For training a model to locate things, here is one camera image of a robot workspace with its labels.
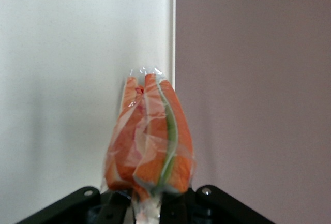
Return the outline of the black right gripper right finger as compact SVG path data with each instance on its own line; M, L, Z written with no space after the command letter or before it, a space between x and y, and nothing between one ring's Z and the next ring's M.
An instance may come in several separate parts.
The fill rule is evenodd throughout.
M192 223L190 204L193 190L185 193L163 193L161 200L160 224L189 224Z

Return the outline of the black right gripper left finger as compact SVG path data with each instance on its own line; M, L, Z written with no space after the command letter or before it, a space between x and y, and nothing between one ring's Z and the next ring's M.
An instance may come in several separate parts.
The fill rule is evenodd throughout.
M117 190L100 195L99 223L134 223L132 190Z

